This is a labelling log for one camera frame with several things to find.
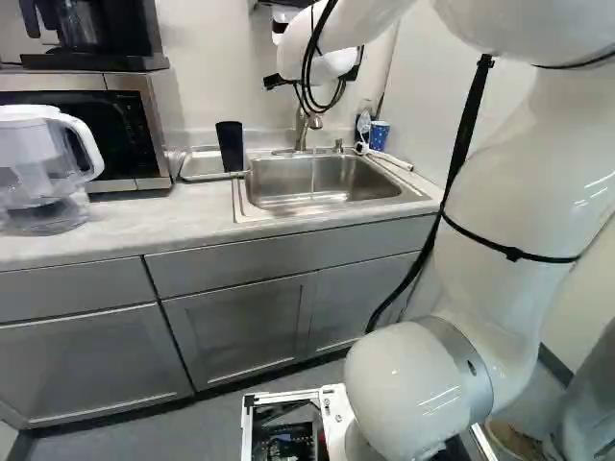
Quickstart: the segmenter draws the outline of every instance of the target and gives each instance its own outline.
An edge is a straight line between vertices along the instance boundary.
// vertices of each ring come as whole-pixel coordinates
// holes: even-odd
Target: kitchen sink
[[[253,158],[245,177],[234,180],[234,188],[237,221],[430,198],[373,160],[346,154]]]

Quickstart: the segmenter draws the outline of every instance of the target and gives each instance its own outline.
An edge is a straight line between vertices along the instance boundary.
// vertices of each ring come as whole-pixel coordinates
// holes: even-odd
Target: coffee maker
[[[166,69],[155,0],[19,0],[26,32],[40,38],[37,10],[60,46],[21,55],[30,69],[148,71]]]

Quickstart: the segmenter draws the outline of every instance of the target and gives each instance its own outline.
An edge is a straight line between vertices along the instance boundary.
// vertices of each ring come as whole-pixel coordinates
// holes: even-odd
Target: faucet handle
[[[342,147],[343,143],[344,143],[344,139],[339,137],[338,139],[335,140],[335,145],[333,146],[332,150],[336,154],[342,154],[344,152],[344,148]]]

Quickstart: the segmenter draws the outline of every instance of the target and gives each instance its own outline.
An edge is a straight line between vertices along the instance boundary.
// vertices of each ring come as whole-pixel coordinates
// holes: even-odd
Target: blue cup
[[[384,152],[384,146],[386,145],[386,139],[388,138],[390,129],[391,126],[388,122],[374,120],[369,131],[369,148],[375,151]]]

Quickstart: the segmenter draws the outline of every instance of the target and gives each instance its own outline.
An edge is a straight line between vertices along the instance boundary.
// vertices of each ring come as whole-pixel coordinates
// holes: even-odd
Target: faucet
[[[308,129],[320,130],[323,122],[315,113],[306,113],[301,106],[297,108],[295,116],[295,151],[304,152],[306,150],[306,137]]]

